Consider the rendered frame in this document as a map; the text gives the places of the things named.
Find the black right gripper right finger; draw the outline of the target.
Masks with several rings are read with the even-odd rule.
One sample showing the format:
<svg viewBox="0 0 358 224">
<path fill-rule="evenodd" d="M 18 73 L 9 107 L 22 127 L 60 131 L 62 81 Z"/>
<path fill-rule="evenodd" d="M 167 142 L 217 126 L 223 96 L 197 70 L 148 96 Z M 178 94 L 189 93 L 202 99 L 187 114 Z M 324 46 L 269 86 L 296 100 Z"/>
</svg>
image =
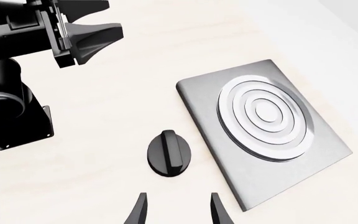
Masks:
<svg viewBox="0 0 358 224">
<path fill-rule="evenodd" d="M 213 224 L 234 224 L 216 192 L 211 194 L 210 210 Z"/>
</svg>

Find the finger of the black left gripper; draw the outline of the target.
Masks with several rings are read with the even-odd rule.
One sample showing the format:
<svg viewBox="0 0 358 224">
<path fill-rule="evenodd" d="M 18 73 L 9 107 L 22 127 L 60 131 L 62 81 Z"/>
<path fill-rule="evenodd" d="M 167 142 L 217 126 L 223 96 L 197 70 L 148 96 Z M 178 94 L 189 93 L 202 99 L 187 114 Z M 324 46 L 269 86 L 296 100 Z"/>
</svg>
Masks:
<svg viewBox="0 0 358 224">
<path fill-rule="evenodd" d="M 96 53 L 123 39 L 122 25 L 99 24 L 81 25 L 66 23 L 71 55 L 78 65 L 84 65 Z"/>
<path fill-rule="evenodd" d="M 57 7 L 64 14 L 69 23 L 93 14 L 109 9 L 108 0 L 57 0 Z"/>
</svg>

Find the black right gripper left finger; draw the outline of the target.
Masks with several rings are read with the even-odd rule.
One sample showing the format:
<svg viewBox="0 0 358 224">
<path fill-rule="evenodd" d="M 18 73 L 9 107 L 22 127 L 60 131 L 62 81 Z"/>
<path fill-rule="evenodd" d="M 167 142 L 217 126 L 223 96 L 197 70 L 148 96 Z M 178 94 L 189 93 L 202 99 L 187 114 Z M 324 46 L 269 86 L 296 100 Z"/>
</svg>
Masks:
<svg viewBox="0 0 358 224">
<path fill-rule="evenodd" d="M 124 224 L 145 224 L 147 218 L 147 194 L 142 192 Z"/>
</svg>

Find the flat stove plate with rings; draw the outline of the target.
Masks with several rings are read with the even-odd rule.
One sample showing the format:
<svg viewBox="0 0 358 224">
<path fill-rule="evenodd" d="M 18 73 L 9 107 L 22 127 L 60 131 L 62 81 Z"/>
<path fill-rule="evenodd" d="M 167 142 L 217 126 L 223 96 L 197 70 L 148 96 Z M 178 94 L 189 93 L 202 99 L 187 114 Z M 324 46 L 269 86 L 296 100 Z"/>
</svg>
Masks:
<svg viewBox="0 0 358 224">
<path fill-rule="evenodd" d="M 242 210 L 352 154 L 269 59 L 176 88 Z"/>
</svg>

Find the round black stove knob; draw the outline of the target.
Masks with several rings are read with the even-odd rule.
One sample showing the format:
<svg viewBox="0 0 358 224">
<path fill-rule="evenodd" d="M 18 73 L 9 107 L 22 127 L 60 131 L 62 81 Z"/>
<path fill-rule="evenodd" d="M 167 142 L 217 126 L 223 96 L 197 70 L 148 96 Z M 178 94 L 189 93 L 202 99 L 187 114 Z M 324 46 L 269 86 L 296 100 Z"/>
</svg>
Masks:
<svg viewBox="0 0 358 224">
<path fill-rule="evenodd" d="M 150 168 L 163 177 L 176 177 L 183 173 L 191 161 L 189 144 L 174 130 L 164 130 L 147 149 Z"/>
</svg>

